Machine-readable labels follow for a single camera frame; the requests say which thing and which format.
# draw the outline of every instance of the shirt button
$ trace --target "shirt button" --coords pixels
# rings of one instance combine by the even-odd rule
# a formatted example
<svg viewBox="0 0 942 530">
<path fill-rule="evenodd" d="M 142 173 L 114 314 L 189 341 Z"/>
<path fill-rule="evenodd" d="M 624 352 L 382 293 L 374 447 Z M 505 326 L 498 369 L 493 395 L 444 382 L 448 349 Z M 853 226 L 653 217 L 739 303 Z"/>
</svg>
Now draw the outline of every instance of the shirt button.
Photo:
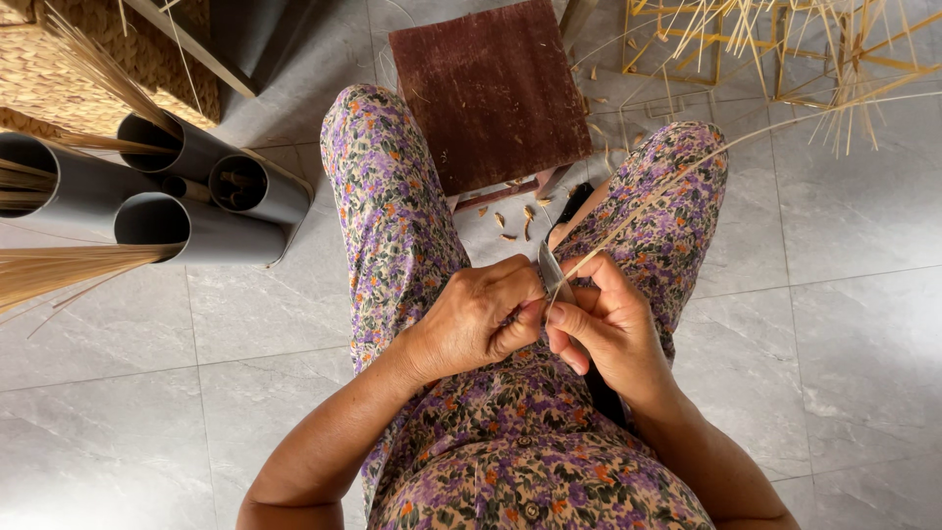
<svg viewBox="0 0 942 530">
<path fill-rule="evenodd" d="M 524 505 L 524 517 L 531 522 L 536 521 L 540 517 L 540 507 L 533 502 L 526 503 Z"/>
</svg>

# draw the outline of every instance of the floral pants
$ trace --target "floral pants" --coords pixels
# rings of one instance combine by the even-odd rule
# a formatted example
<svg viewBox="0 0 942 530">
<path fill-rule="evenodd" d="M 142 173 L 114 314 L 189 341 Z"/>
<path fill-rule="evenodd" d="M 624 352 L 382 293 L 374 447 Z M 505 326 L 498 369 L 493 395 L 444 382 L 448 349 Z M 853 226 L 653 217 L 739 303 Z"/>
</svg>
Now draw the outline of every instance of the floral pants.
<svg viewBox="0 0 942 530">
<path fill-rule="evenodd" d="M 675 123 L 660 129 L 622 164 L 610 180 L 608 198 L 554 254 L 560 261 L 587 254 L 650 193 L 722 143 L 722 134 L 712 124 Z M 324 119 L 320 144 L 347 245 L 350 353 L 358 374 L 396 334 L 422 318 L 449 277 L 470 267 L 470 260 L 452 223 L 428 146 L 398 96 L 369 85 L 345 89 Z M 723 152 L 689 171 L 606 247 L 650 300 L 670 360 L 674 358 L 671 334 L 716 227 L 726 161 Z M 591 279 L 580 281 L 591 283 Z M 524 357 L 527 362 L 555 362 L 545 345 L 528 352 L 534 355 L 512 356 L 508 362 Z M 394 441 L 427 395 L 428 389 L 404 407 L 366 460 L 367 514 L 382 475 L 401 471 L 384 466 L 394 447 L 404 446 Z M 468 399 L 462 406 L 476 405 Z"/>
</svg>

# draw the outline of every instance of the gray cylindrical container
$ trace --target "gray cylindrical container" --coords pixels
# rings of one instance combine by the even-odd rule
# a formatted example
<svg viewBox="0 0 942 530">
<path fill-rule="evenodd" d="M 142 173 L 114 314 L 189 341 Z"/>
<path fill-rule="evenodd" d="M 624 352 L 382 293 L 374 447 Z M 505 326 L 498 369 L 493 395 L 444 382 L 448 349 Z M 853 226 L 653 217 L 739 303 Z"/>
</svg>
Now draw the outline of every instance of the gray cylindrical container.
<svg viewBox="0 0 942 530">
<path fill-rule="evenodd" d="M 222 174 L 228 172 L 238 173 L 258 184 L 250 190 L 246 203 L 234 205 L 226 200 L 237 189 L 223 180 Z M 273 223 L 300 223 L 311 207 L 307 190 L 294 178 L 264 160 L 245 155 L 220 160 L 209 174 L 209 191 L 213 194 L 213 201 L 226 211 Z"/>
<path fill-rule="evenodd" d="M 277 224 L 161 192 L 125 201 L 115 216 L 114 232 L 121 244 L 185 241 L 179 254 L 163 261 L 180 265 L 268 265 L 287 245 Z"/>
<path fill-rule="evenodd" d="M 160 189 L 167 195 L 198 203 L 213 204 L 213 196 L 205 184 L 193 182 L 182 176 L 168 176 Z"/>
<path fill-rule="evenodd" d="M 22 218 L 108 229 L 125 199 L 160 187 L 121 164 L 86 155 L 20 133 L 0 133 L 0 158 L 56 174 L 49 200 L 30 210 L 0 210 L 2 218 Z"/>
<path fill-rule="evenodd" d="M 238 149 L 194 124 L 167 112 L 183 129 L 180 142 L 167 131 L 141 118 L 128 114 L 118 126 L 118 139 L 146 143 L 157 147 L 178 149 L 177 155 L 129 155 L 121 157 L 132 168 L 145 174 L 177 175 L 205 183 L 209 172 L 223 157 L 241 153 Z"/>
</svg>

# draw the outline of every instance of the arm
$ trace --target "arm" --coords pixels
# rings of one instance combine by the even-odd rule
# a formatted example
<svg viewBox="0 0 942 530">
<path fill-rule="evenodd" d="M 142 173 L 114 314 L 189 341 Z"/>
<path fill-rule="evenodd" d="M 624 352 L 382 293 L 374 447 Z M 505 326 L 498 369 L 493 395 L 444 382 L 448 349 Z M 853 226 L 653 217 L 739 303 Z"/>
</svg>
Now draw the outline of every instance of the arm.
<svg viewBox="0 0 942 530">
<path fill-rule="evenodd" d="M 569 336 L 585 345 L 606 383 L 631 407 L 644 441 L 690 487 L 718 528 L 798 528 L 753 460 L 677 386 L 648 301 L 611 257 L 599 254 L 577 274 L 591 276 L 598 289 L 574 288 L 578 306 L 554 304 L 546 326 L 550 349 L 585 373 L 589 361 Z"/>
<path fill-rule="evenodd" d="M 246 492 L 236 527 L 342 528 L 340 500 L 408 400 L 430 381 L 534 342 L 543 296 L 521 255 L 455 273 L 425 318 L 284 437 Z"/>
</svg>

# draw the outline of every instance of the wooden stool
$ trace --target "wooden stool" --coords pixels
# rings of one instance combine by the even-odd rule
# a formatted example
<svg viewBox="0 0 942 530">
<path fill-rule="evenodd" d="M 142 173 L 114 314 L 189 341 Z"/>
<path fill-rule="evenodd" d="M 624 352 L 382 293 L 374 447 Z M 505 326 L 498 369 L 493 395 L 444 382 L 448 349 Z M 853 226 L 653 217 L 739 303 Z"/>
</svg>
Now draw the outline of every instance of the wooden stool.
<svg viewBox="0 0 942 530">
<path fill-rule="evenodd" d="M 418 121 L 448 197 L 534 178 L 459 203 L 544 191 L 592 140 L 549 0 L 394 31 L 398 92 Z"/>
</svg>

